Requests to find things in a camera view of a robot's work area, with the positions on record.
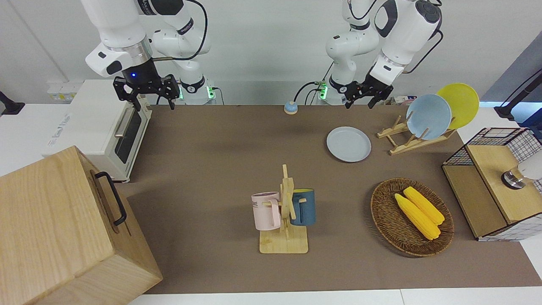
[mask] oven door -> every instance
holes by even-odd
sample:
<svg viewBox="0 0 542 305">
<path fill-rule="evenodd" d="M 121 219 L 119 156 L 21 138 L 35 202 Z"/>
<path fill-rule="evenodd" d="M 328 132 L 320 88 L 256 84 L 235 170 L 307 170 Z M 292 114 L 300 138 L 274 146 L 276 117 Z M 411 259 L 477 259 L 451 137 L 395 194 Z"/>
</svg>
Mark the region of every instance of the oven door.
<svg viewBox="0 0 542 305">
<path fill-rule="evenodd" d="M 143 110 L 138 112 L 133 107 L 125 109 L 114 134 L 117 141 L 111 152 L 112 161 L 118 168 L 123 169 L 125 174 L 125 177 L 121 177 L 119 180 L 128 179 L 148 122 L 149 119 Z"/>
</svg>

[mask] brown tablecloth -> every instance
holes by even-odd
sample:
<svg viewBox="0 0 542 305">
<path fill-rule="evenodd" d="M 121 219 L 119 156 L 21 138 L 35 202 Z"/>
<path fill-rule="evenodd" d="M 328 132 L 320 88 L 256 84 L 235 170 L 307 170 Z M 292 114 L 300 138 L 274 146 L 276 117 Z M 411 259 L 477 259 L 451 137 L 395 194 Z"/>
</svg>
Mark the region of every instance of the brown tablecloth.
<svg viewBox="0 0 542 305">
<path fill-rule="evenodd" d="M 131 203 L 164 280 L 152 294 L 358 290 L 541 285 L 519 243 L 477 242 L 441 164 L 459 136 L 389 156 L 376 132 L 406 107 L 154 107 L 131 182 L 118 188 Z M 369 157 L 335 159 L 327 134 L 339 126 L 365 132 Z M 407 135 L 394 136 L 404 143 Z M 259 253 L 250 195 L 278 191 L 282 164 L 296 187 L 315 189 L 317 223 L 304 255 Z M 450 247 L 427 258 L 390 248 L 371 219 L 381 181 L 417 180 L 447 204 L 455 223 Z"/>
</svg>

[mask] round button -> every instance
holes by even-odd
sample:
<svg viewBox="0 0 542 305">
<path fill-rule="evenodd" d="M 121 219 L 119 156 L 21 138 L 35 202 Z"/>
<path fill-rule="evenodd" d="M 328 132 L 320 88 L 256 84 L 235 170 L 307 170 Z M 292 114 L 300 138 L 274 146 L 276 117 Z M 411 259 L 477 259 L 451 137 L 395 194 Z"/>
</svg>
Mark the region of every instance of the round button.
<svg viewBox="0 0 542 305">
<path fill-rule="evenodd" d="M 431 15 L 426 15 L 425 16 L 425 20 L 427 20 L 428 22 L 431 22 L 431 23 L 435 23 L 438 21 L 438 14 L 431 14 Z"/>
<path fill-rule="evenodd" d="M 431 3 L 424 3 L 424 4 L 423 4 L 423 9 L 424 9 L 426 12 L 430 13 L 430 14 L 434 14 L 434 13 L 437 12 L 437 9 L 436 9 L 435 6 L 432 5 Z"/>
</svg>

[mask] oven handle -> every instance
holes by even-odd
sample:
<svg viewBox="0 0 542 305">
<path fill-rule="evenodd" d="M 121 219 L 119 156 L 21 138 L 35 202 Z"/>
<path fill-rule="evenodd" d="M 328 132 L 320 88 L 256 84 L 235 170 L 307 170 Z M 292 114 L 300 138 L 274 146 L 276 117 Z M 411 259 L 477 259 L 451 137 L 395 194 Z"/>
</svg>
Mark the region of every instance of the oven handle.
<svg viewBox="0 0 542 305">
<path fill-rule="evenodd" d="M 132 120 L 134 111 L 135 109 L 133 107 L 126 108 L 122 119 L 120 120 L 120 124 L 115 131 L 115 138 L 124 138 L 124 136 L 126 135 L 126 130 L 128 130 L 128 126 L 130 125 L 130 121 Z"/>
</svg>

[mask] corn cob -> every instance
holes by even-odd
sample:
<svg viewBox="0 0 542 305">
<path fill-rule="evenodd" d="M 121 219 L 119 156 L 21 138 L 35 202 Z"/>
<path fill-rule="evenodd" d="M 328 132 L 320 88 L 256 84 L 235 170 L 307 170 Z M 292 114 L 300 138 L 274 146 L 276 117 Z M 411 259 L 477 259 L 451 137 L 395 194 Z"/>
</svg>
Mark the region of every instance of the corn cob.
<svg viewBox="0 0 542 305">
<path fill-rule="evenodd" d="M 409 186 L 403 193 L 413 204 L 415 204 L 435 225 L 440 225 L 444 222 L 444 215 L 437 208 L 420 194 L 415 188 Z"/>
<path fill-rule="evenodd" d="M 395 200 L 399 204 L 399 208 L 405 213 L 405 215 L 410 219 L 412 224 L 429 240 L 433 240 L 440 235 L 440 230 L 437 225 L 435 225 L 416 205 L 414 205 L 410 200 L 401 196 L 400 194 L 395 194 Z"/>
</svg>

